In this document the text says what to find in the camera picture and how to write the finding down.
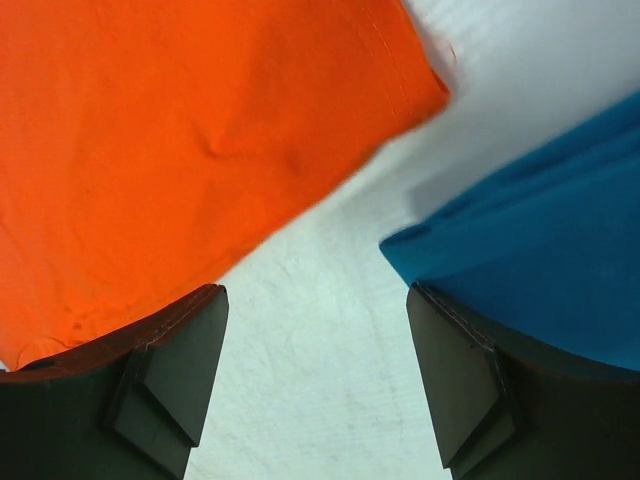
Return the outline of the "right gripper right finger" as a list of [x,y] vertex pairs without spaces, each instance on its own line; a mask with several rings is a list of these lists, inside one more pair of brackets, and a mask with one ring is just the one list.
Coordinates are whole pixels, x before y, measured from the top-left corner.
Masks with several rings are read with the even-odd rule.
[[408,319],[455,479],[635,479],[639,375],[521,334],[419,284]]

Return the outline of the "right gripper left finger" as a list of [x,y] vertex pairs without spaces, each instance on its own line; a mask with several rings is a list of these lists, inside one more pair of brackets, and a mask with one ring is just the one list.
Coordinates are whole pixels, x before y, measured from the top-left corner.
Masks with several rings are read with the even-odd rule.
[[1,376],[5,479],[181,479],[200,444],[229,312],[205,285]]

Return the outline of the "orange t shirt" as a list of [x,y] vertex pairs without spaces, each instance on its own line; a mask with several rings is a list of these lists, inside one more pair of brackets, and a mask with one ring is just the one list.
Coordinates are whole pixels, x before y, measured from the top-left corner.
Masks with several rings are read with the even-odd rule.
[[399,1],[5,1],[1,359],[223,276],[450,92]]

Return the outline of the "blue folded t shirt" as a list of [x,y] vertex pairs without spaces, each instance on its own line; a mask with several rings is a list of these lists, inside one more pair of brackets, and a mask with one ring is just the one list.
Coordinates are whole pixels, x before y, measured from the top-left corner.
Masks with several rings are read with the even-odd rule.
[[383,240],[433,286],[556,348],[639,366],[639,98],[631,95]]

